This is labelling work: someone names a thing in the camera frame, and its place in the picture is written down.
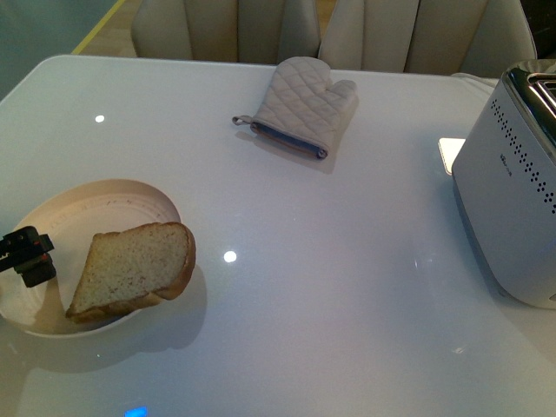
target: white bread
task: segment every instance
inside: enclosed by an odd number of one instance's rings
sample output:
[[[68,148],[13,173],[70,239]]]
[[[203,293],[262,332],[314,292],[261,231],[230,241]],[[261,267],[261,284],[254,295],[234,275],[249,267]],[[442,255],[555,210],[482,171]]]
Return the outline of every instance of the white bread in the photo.
[[[106,320],[172,300],[195,266],[195,238],[178,222],[96,234],[66,317]]]

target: blue light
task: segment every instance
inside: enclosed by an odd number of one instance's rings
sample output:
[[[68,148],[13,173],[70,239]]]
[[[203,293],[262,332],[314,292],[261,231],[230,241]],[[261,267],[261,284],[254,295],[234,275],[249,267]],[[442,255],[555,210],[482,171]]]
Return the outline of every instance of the blue light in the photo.
[[[146,407],[132,408],[123,414],[123,417],[147,417],[149,411]]]

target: quilted oven mitt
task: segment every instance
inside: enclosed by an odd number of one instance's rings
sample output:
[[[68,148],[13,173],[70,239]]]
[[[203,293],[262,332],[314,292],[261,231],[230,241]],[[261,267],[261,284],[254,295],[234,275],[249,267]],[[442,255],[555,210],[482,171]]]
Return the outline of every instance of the quilted oven mitt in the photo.
[[[236,116],[255,133],[324,159],[340,137],[341,119],[356,100],[353,81],[332,84],[323,61],[296,56],[280,63],[255,116]]]

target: chair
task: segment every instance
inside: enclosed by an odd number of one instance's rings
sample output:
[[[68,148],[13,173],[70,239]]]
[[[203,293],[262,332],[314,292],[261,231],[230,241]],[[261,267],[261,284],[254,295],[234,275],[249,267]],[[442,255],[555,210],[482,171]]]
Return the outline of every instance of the chair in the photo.
[[[143,0],[131,37],[140,57],[269,64],[321,42],[314,0]]]
[[[319,58],[335,69],[498,78],[536,51],[520,0],[337,0]]]

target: toaster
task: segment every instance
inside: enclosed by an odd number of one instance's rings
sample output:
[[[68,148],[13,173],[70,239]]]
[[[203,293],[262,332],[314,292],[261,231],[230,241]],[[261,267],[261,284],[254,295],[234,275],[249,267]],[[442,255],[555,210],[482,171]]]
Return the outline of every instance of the toaster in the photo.
[[[475,253],[514,298],[556,308],[556,60],[504,72],[453,161]]]

